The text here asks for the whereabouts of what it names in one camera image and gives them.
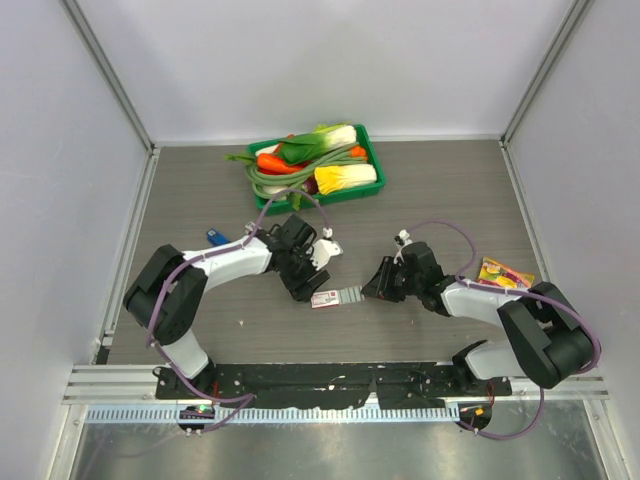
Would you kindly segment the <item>staple box red white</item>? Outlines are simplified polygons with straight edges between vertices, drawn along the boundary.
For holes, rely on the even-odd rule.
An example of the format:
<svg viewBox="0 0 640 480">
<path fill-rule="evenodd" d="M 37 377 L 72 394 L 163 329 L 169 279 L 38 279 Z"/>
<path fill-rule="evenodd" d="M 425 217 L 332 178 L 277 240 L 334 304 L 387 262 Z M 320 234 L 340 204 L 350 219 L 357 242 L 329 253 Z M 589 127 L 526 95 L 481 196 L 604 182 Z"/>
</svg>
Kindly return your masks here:
<svg viewBox="0 0 640 480">
<path fill-rule="evenodd" d="M 358 303 L 363 300 L 361 286 L 351 286 L 339 290 L 316 292 L 310 299 L 310 305 L 312 309 L 321 309 Z"/>
</svg>

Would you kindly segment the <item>blue stapler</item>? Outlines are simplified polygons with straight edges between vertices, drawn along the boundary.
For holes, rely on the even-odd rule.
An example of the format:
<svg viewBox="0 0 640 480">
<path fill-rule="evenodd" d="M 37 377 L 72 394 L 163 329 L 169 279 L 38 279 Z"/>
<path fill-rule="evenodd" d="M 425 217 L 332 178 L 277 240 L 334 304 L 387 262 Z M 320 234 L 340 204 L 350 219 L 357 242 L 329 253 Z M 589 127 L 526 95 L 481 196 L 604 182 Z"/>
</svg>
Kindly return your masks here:
<svg viewBox="0 0 640 480">
<path fill-rule="evenodd" d="M 223 246 L 230 243 L 230 240 L 216 229 L 209 229 L 206 232 L 206 239 L 213 247 Z"/>
</svg>

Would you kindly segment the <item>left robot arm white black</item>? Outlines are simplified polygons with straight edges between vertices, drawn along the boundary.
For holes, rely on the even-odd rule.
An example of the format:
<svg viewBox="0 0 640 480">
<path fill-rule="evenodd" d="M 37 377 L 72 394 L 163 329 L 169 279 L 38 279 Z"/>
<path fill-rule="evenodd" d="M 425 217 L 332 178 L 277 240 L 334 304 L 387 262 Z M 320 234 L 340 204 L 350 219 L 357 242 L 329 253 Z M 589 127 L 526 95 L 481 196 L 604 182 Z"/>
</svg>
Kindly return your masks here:
<svg viewBox="0 0 640 480">
<path fill-rule="evenodd" d="M 242 277 L 275 272 L 294 301 L 308 302 L 330 278 L 330 260 L 342 253 L 330 228 L 318 236 L 295 214 L 269 229 L 250 223 L 243 237 L 222 246 L 159 247 L 125 293 L 123 307 L 174 368 L 179 388 L 200 399 L 214 392 L 217 375 L 192 328 L 204 294 Z"/>
</svg>

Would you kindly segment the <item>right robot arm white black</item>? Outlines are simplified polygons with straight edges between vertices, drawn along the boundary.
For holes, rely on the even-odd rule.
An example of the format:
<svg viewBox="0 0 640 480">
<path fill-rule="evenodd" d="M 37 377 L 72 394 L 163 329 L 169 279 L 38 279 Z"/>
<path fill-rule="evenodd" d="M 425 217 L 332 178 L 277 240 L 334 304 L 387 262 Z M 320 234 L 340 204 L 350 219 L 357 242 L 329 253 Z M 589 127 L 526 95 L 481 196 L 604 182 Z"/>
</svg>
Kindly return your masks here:
<svg viewBox="0 0 640 480">
<path fill-rule="evenodd" d="M 417 298 L 444 317 L 468 318 L 501 328 L 503 344 L 482 341 L 462 353 L 451 371 L 457 391 L 472 395 L 488 379 L 524 375 L 542 389 L 552 389 L 597 363 L 598 342 L 561 290 L 550 282 L 529 289 L 483 285 L 447 275 L 424 242 L 402 246 L 385 256 L 362 288 L 368 298 L 399 303 Z"/>
</svg>

